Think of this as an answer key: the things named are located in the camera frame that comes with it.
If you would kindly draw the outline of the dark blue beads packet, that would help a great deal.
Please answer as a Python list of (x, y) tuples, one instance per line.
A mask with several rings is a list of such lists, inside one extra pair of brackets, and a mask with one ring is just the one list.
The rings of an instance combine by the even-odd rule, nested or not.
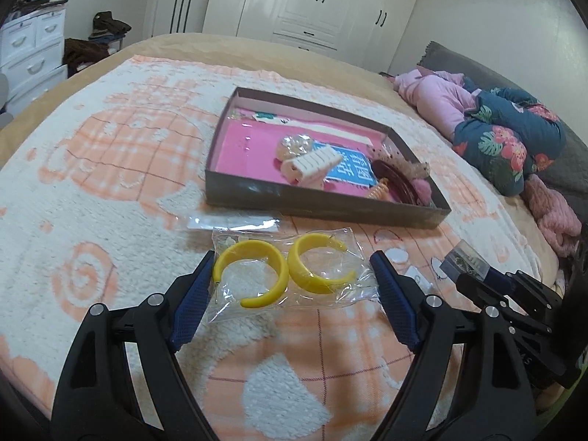
[(490, 264), (468, 242), (460, 240), (441, 262), (441, 271), (454, 282), (460, 275), (469, 275), (483, 282), (490, 271)]

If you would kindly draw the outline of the sheer bow with red dots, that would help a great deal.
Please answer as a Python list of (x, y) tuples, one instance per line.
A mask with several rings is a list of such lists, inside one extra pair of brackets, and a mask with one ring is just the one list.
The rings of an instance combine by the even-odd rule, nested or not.
[(386, 146), (376, 148), (367, 146), (368, 158), (370, 160), (379, 160), (387, 163), (389, 166), (396, 168), (400, 173), (410, 181), (414, 179), (426, 179), (431, 175), (431, 167), (428, 163), (410, 162), (397, 148), (387, 149)]

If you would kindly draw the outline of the yellow hoop earrings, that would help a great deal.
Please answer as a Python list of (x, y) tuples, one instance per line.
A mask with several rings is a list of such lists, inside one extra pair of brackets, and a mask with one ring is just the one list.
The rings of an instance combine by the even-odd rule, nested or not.
[(210, 323), (344, 308), (377, 296), (374, 271), (350, 228), (296, 235), (216, 230), (212, 243)]

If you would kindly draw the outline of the white pink hair claw clip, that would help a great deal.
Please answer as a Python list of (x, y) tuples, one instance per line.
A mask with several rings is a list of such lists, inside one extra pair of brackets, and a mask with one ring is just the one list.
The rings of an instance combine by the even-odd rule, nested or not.
[(342, 156), (327, 144), (304, 155), (285, 160), (281, 164), (280, 172), (290, 184), (323, 190), (328, 172), (341, 160)]

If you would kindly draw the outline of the small earrings packet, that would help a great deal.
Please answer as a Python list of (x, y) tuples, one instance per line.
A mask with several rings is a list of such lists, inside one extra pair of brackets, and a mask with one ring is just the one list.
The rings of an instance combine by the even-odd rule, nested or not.
[(407, 251), (400, 248), (389, 248), (385, 251), (385, 255), (395, 267), (404, 269), (403, 274), (412, 278), (425, 294), (432, 295), (434, 293), (434, 284), (416, 266), (409, 264), (410, 256)]

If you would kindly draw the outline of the dark red hair clips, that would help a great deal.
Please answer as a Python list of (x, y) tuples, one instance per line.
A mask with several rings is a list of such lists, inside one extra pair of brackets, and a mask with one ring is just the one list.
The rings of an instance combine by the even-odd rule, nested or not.
[(420, 204), (415, 187), (398, 169), (382, 160), (373, 160), (371, 169), (379, 182), (386, 180), (389, 193), (396, 201), (409, 205)]

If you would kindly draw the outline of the blue floral quilt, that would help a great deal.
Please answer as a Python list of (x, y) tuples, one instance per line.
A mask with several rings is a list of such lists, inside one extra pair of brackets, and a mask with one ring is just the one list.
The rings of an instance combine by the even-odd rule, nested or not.
[(563, 152), (566, 132), (558, 115), (517, 88), (479, 88), (466, 78), (476, 108), (455, 129), (452, 148), (503, 196), (514, 197), (525, 180)]

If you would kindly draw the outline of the blue card packet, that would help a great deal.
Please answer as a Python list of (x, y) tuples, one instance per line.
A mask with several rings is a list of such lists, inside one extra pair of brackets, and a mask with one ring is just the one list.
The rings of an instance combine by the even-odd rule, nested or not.
[(342, 160), (328, 172), (327, 180), (361, 187), (371, 187), (376, 184), (370, 160), (364, 153), (342, 146), (333, 146), (333, 149), (342, 156)]

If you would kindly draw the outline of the pink jacket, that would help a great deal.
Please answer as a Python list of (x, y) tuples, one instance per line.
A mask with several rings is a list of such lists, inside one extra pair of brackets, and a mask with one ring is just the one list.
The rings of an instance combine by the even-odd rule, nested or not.
[(449, 141), (465, 114), (476, 108), (476, 96), (465, 88), (462, 73), (416, 67), (391, 81), (399, 96)]

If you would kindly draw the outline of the clear flat plastic packet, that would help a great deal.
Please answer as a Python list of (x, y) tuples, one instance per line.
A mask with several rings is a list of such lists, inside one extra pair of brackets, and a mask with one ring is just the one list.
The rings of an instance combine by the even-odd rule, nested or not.
[(270, 214), (189, 214), (179, 217), (175, 228), (183, 231), (265, 231), (277, 232), (281, 220)]

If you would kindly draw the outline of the pink card in box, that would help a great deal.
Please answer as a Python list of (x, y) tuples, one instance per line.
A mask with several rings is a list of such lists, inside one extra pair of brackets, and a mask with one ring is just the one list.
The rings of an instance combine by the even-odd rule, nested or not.
[[(230, 111), (219, 128), (219, 137), (210, 149), (213, 171), (286, 185), (289, 183), (280, 172), (285, 160), (327, 144), (356, 149), (368, 157), (367, 146), (381, 148), (386, 138), (375, 129), (322, 115), (294, 118), (242, 107)], [(324, 182), (326, 191), (354, 196), (365, 195), (371, 187)]]

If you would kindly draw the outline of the white wardrobe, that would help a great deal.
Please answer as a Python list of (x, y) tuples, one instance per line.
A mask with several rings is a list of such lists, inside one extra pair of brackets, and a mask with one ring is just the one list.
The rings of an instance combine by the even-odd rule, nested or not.
[(389, 70), (417, 0), (209, 0), (203, 33)]

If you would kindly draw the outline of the beige bedspread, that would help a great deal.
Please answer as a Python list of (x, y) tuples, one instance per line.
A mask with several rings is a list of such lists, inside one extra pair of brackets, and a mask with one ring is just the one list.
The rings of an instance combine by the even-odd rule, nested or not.
[(134, 57), (163, 58), (181, 67), (192, 63), (203, 64), (212, 67), (213, 73), (227, 75), (230, 79), (234, 79), (239, 72), (249, 72), (257, 82), (275, 84), (285, 80), (289, 85), (295, 82), (305, 87), (314, 85), (311, 90), (314, 96), (325, 90), (335, 96), (341, 94), (347, 101), (359, 101), (370, 107), (381, 104), (389, 108), (397, 127), (406, 135), (414, 136), (418, 128), (426, 131), (427, 148), (435, 142), (447, 142), (401, 100), (391, 84), (365, 70), (327, 57), (304, 56), (298, 50), (277, 44), (188, 34), (158, 36), (130, 45), (58, 84), (1, 130), (1, 162), (14, 161), (18, 147), (63, 101)]

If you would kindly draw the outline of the dark clothes pile on chair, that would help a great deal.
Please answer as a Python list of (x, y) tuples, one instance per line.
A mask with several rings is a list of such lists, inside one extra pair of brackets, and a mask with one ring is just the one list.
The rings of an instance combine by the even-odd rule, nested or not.
[(123, 41), (131, 30), (132, 26), (115, 19), (111, 11), (98, 12), (93, 18), (93, 28), (86, 40), (65, 40), (63, 65), (67, 67), (68, 77), (73, 77), (121, 50)]

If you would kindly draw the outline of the white drawer dresser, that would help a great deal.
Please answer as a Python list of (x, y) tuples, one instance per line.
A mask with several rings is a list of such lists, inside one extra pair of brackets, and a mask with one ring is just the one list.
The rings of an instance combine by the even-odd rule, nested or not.
[(6, 112), (16, 116), (67, 80), (63, 64), (67, 4), (52, 5), (1, 27), (1, 73), (8, 83)]

